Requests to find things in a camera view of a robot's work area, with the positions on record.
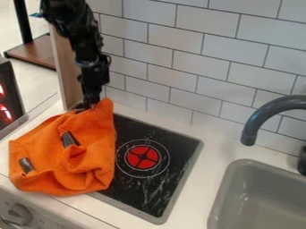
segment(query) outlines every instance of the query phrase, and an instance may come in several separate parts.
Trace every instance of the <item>kitchen backsplash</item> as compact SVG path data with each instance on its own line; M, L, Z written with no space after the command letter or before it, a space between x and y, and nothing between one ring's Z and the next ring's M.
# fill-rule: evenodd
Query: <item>kitchen backsplash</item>
M240 138L268 101L306 94L304 0L88 0L112 54L115 102ZM258 144L297 155L306 111L274 116Z

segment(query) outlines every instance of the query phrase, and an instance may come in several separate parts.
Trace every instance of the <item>countertop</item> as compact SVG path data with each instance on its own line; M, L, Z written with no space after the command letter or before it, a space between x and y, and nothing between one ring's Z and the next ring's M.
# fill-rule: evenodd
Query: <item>countertop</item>
M64 112L61 101L0 143L0 174L8 176L8 140L13 140L30 131L52 115ZM238 140L217 134L212 130L195 129L153 114L144 113L127 106L115 104L115 112L131 118L162 126L202 140L204 149L193 167L183 190L174 205L167 222L153 225L118 208L107 205L88 195L68 198L50 197L37 193L17 191L8 178L0 179L0 186L47 210L58 213L77 225L91 229L207 229L209 211L229 164L237 159L249 158L297 173L297 157L271 149L243 146Z

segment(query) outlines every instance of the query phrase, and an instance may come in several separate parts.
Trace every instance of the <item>gray sink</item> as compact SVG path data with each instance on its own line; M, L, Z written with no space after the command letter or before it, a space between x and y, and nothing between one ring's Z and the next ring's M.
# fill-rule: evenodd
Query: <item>gray sink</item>
M228 166L208 229L305 228L305 177L253 160Z

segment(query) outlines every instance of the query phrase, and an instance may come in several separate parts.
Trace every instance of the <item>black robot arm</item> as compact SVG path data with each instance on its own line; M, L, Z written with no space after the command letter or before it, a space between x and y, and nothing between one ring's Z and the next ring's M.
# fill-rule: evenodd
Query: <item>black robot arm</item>
M100 100L102 86L109 82L111 58L102 53L103 39L98 22L85 0L41 0L40 13L68 38L81 68L84 105L88 109Z

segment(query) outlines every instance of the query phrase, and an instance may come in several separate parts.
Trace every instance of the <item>faucet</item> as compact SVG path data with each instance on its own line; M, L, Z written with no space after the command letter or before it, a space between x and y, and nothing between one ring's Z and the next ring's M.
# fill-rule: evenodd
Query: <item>faucet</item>
M270 117L288 110L306 110L306 96L277 98L259 108L245 124L241 143L245 146L253 146L260 126ZM300 174L306 176L306 147L301 149L297 168Z

